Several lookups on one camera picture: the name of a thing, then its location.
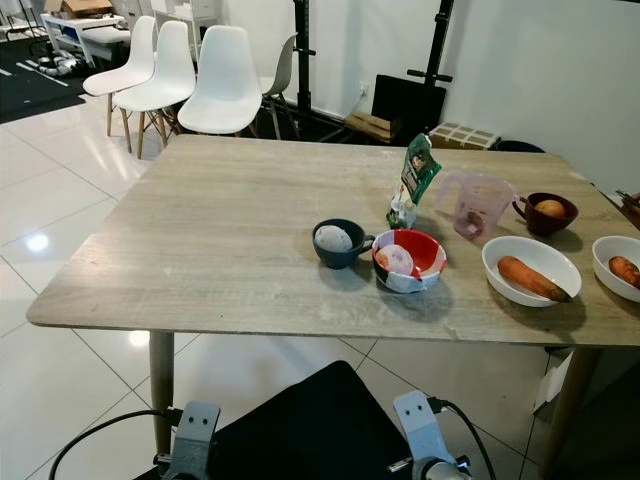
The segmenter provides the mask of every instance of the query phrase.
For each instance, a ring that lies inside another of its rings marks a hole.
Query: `measuring cup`
[[[452,183],[460,185],[453,228],[473,240],[491,233],[516,195],[511,185],[500,178],[481,173],[453,173],[444,179],[436,198],[436,207]]]

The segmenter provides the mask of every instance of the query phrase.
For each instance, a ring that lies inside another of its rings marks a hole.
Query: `white wall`
[[[223,0],[262,74],[294,32],[292,0]],[[425,69],[439,0],[311,0],[314,108],[369,111],[378,73]],[[640,5],[456,0],[443,119],[535,143],[602,189],[640,191]],[[297,76],[286,92],[295,100]],[[371,85],[359,98],[360,82]]]

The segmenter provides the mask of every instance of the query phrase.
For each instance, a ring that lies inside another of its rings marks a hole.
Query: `red bowl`
[[[376,259],[376,253],[387,245],[399,245],[413,259],[411,275],[390,272]],[[433,286],[447,265],[447,255],[435,239],[416,230],[388,230],[376,237],[371,248],[373,267],[378,279],[399,293],[419,292]]]

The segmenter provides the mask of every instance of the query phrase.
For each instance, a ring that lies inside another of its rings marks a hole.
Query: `green packet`
[[[402,185],[393,195],[387,220],[391,228],[411,228],[416,221],[417,205],[442,166],[431,155],[431,140],[424,133],[409,144],[400,179]]]

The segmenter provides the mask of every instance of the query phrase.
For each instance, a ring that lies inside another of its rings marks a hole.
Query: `tile floor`
[[[86,100],[0,126],[2,480],[47,478],[75,435],[150,402],[144,333],[46,329],[24,318],[161,151],[158,136],[145,135],[143,160],[135,159],[121,119],[114,116],[106,137],[103,100]],[[214,401],[224,426],[336,359],[357,369],[394,422],[392,401],[402,393],[447,398],[481,429],[499,479],[538,478],[546,425],[534,425],[530,409],[548,364],[538,347],[184,334],[176,341],[175,404]],[[469,455],[475,478],[487,478],[463,424],[447,413],[440,422],[452,453]],[[73,449],[58,478],[134,478],[153,453],[152,422],[138,418]]]

